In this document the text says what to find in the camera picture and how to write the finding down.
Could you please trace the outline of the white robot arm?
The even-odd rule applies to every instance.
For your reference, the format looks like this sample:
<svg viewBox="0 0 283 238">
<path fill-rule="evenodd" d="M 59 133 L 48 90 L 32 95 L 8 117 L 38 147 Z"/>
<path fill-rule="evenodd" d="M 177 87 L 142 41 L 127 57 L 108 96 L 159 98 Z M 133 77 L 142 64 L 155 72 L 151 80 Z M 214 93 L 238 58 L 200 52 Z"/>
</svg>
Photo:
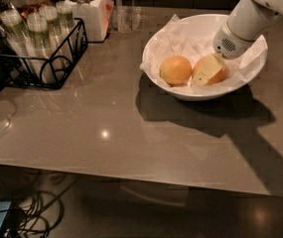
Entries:
<svg viewBox="0 0 283 238">
<path fill-rule="evenodd" d="M 224 60 L 241 57 L 264 30 L 283 18 L 283 0 L 240 0 L 223 19 L 212 39 L 213 54 L 194 66 L 192 85 L 218 83 L 225 72 Z"/>
</svg>

